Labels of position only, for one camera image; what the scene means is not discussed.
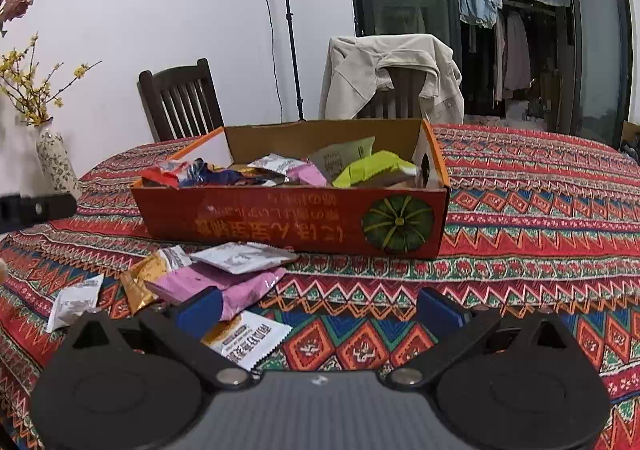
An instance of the wooden chair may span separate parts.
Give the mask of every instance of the wooden chair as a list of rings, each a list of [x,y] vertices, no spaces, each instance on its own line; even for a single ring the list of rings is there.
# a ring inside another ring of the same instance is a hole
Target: wooden chair
[[[388,68],[394,88],[376,91],[356,118],[420,118],[418,95],[424,86],[426,73],[416,69]]]
[[[223,125],[206,58],[196,66],[143,71],[140,92],[160,141],[205,135]]]

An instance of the black cable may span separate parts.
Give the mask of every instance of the black cable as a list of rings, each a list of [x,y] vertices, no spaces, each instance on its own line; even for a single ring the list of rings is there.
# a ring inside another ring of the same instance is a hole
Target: black cable
[[[271,25],[271,58],[273,59],[273,77],[276,80],[276,93],[278,94],[278,102],[280,102],[280,123],[282,123],[282,100],[280,98],[280,89],[278,88],[278,75],[276,74],[276,54],[274,52],[275,37],[273,35],[273,19],[271,18],[271,7],[269,0],[267,2],[267,11],[269,12],[269,24]]]

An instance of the flower vase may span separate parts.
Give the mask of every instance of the flower vase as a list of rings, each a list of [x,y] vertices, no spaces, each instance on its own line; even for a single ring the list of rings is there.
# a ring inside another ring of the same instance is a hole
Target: flower vase
[[[78,178],[69,161],[62,136],[52,130],[52,123],[53,118],[50,118],[36,127],[39,132],[36,151],[42,173],[56,192],[71,192],[74,198],[79,199],[82,191]]]

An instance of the pumpkin illustration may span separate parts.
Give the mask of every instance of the pumpkin illustration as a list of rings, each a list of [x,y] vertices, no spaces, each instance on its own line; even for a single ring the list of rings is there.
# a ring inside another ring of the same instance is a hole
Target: pumpkin illustration
[[[407,194],[393,194],[376,201],[362,218],[366,240],[386,253],[419,249],[431,235],[432,228],[431,207]]]

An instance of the geometric pattern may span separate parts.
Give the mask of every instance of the geometric pattern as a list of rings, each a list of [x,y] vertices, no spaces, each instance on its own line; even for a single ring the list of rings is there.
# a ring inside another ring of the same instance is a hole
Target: geometric pattern
[[[561,315],[600,372],[613,409],[599,449],[640,445],[640,169],[580,138],[436,125],[452,192],[437,259],[301,253],[253,311],[292,327],[259,369],[389,372],[436,340],[415,321],[431,286],[465,306]],[[28,401],[63,332],[46,321],[60,289],[99,273],[98,306],[130,315],[117,276],[171,245],[150,239],[129,190],[142,169],[191,140],[143,145],[81,180],[78,213],[0,243],[0,419],[20,448],[41,448]],[[199,245],[182,243],[187,252]]]

